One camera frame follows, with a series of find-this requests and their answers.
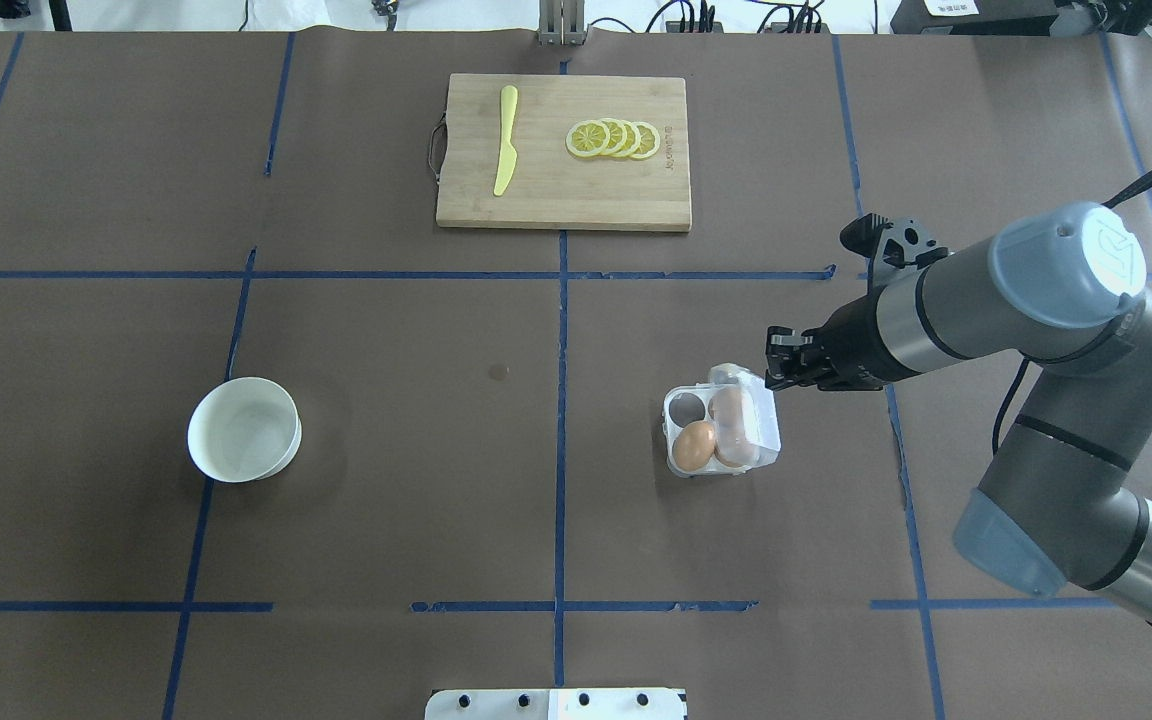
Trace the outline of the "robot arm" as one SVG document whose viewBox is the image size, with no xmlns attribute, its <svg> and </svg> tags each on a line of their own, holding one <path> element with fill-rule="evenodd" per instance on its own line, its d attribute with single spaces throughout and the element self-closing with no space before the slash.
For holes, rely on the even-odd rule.
<svg viewBox="0 0 1152 720">
<path fill-rule="evenodd" d="M 954 532 L 1016 592 L 1066 585 L 1152 626 L 1152 500 L 1126 477 L 1152 435 L 1152 288 L 1111 202 L 1071 202 L 960 252 L 867 215 L 840 236 L 867 291 L 817 328 L 765 333 L 773 391 L 878 391 L 1020 354 L 1038 377 Z"/>
</svg>

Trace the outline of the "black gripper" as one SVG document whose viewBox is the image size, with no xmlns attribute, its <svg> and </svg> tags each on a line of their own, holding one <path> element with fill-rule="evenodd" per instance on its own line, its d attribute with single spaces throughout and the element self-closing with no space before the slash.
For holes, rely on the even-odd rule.
<svg viewBox="0 0 1152 720">
<path fill-rule="evenodd" d="M 765 365 L 765 388 L 772 392 L 881 389 L 887 384 L 887 355 L 878 336 L 874 302 L 851 301 L 805 334 L 770 325 Z"/>
</svg>

